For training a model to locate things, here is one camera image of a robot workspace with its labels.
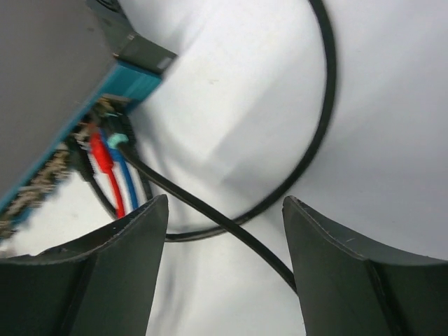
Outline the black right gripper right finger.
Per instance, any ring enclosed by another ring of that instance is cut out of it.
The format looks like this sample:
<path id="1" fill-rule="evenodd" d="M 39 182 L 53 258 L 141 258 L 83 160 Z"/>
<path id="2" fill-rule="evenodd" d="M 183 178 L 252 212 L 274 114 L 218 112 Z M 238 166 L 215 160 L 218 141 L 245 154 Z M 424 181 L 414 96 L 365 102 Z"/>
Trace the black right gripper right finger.
<path id="1" fill-rule="evenodd" d="M 447 262 L 375 241 L 295 197 L 283 223 L 308 335 L 446 335 Z"/>

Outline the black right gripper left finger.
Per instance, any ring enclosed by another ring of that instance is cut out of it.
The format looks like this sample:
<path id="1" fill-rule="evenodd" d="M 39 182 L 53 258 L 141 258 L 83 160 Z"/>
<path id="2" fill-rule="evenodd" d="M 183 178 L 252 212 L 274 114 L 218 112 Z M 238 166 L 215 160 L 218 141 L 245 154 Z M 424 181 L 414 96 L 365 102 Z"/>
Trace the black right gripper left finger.
<path id="1" fill-rule="evenodd" d="M 168 221 L 159 195 L 124 218 L 1 260 L 2 335 L 144 335 Z"/>

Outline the black ethernet cable long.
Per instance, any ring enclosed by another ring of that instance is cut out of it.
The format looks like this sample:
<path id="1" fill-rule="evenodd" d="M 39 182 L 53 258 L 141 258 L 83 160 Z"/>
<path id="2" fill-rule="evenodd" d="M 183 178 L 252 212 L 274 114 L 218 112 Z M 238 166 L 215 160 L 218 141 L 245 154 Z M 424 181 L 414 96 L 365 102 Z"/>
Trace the black ethernet cable long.
<path id="1" fill-rule="evenodd" d="M 324 142 L 326 134 L 330 129 L 330 124 L 335 112 L 337 98 L 338 81 L 338 57 L 337 40 L 335 37 L 333 24 L 331 22 L 328 10 L 323 1 L 310 1 L 318 28 L 320 30 L 321 41 L 323 45 L 323 54 L 325 58 L 325 86 L 321 112 L 317 126 L 309 145 L 303 156 L 294 166 L 291 173 L 265 198 L 254 205 L 248 211 L 245 211 L 233 221 L 237 225 L 243 225 L 252 221 L 257 216 L 265 213 L 273 207 L 305 174 L 311 163 L 317 156 L 318 151 Z"/>

